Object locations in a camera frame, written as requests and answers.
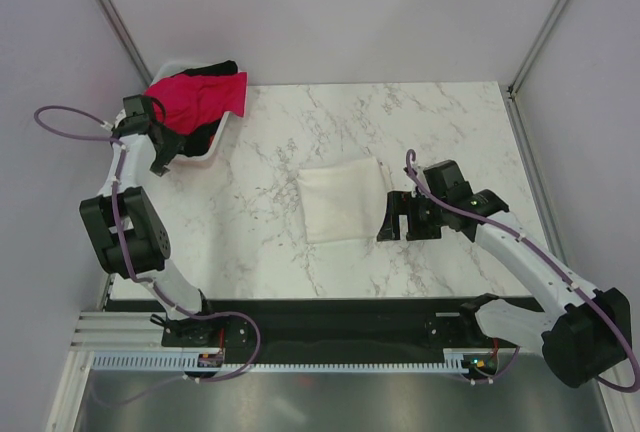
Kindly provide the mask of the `white plastic basket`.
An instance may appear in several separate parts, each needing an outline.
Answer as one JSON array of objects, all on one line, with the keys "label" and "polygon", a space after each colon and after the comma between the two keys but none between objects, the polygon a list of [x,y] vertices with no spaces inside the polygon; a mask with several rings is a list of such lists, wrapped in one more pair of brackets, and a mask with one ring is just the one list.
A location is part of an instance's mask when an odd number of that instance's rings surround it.
[{"label": "white plastic basket", "polygon": [[[153,84],[156,84],[161,79],[175,76],[176,68],[174,66],[174,63],[175,62],[169,62],[163,65],[149,87],[151,87]],[[221,135],[226,125],[226,121],[232,115],[234,114],[232,114],[231,112],[227,112],[226,117],[223,119],[221,127],[219,128],[216,134],[216,138],[214,140],[214,149],[217,145],[218,137]],[[118,118],[116,119],[116,124],[124,116],[125,116],[125,112],[124,112],[124,106],[123,106],[123,109],[121,110]],[[151,163],[155,158],[155,150],[154,150],[154,146],[152,144],[151,138],[148,135],[135,134],[135,135],[124,136],[124,137],[121,137],[120,139],[115,137],[113,138],[117,140],[117,142],[112,145],[114,162],[117,162],[119,158],[122,155],[124,155],[126,157],[125,165],[127,167],[130,167],[134,164],[136,165],[147,164],[151,166]],[[183,156],[181,155],[181,152],[170,162],[170,164],[173,162],[191,162],[191,161],[183,161]]]}]

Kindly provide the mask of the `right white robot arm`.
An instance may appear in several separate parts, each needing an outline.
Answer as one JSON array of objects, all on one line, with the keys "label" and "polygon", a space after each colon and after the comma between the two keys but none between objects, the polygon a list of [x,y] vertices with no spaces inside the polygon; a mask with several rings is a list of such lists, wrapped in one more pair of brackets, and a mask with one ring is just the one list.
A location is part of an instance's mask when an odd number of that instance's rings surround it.
[{"label": "right white robot arm", "polygon": [[616,288],[598,289],[530,238],[496,193],[472,190],[455,161],[420,169],[415,160],[409,150],[404,171],[415,188],[388,193],[378,240],[400,239],[400,217],[407,219],[409,241],[439,239],[444,228],[461,233],[497,259],[541,308],[534,312],[481,295],[463,306],[457,323],[460,338],[473,346],[492,338],[523,347],[541,356],[571,388],[596,380],[618,392],[637,392],[637,381],[624,386],[603,376],[622,362],[639,372],[626,296]]}]

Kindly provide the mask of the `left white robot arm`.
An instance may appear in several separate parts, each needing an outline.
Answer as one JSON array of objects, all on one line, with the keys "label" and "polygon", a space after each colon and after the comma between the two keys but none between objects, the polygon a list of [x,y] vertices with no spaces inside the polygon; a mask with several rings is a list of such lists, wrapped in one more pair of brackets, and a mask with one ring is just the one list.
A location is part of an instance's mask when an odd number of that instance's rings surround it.
[{"label": "left white robot arm", "polygon": [[169,320],[187,319],[184,331],[190,339],[211,344],[220,323],[203,311],[203,294],[172,261],[169,234],[144,188],[150,176],[169,171],[184,138],[157,117],[159,100],[135,95],[123,105],[124,117],[110,136],[113,159],[107,179],[96,197],[81,202],[81,219],[106,273],[144,287]]}]

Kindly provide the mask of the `white t-shirt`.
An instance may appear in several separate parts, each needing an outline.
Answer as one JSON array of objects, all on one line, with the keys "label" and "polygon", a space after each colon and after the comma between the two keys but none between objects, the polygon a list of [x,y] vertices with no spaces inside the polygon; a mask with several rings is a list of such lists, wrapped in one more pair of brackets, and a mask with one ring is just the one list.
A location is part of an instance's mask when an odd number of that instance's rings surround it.
[{"label": "white t-shirt", "polygon": [[296,182],[309,243],[372,239],[381,230],[392,185],[377,158],[302,169]]}]

